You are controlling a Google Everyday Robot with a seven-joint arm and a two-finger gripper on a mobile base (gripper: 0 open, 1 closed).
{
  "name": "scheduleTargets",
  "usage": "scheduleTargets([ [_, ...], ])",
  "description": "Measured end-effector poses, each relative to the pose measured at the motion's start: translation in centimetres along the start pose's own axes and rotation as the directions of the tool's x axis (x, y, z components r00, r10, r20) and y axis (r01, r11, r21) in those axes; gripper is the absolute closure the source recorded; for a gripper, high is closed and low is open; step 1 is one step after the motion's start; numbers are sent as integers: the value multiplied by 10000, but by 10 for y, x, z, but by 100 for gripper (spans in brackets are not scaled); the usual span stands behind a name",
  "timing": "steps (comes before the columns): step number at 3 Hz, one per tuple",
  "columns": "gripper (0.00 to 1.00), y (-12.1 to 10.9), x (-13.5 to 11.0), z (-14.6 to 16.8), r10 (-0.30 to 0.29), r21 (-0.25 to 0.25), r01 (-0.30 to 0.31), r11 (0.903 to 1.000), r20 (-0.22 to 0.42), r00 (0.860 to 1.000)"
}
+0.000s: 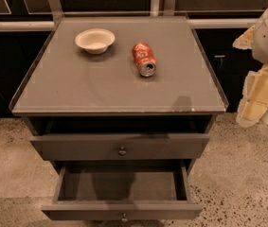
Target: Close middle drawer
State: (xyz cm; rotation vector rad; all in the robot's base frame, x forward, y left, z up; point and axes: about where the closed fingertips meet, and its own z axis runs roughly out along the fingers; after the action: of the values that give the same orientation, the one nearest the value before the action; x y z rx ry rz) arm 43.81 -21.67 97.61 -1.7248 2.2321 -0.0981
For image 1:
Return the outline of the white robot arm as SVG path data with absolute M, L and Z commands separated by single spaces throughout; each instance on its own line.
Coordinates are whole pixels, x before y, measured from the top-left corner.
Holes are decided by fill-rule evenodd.
M 268 125 L 268 8 L 233 46 L 250 49 L 253 58 L 262 63 L 258 72 L 249 71 L 245 78 L 236 122 L 245 128 L 259 122 Z

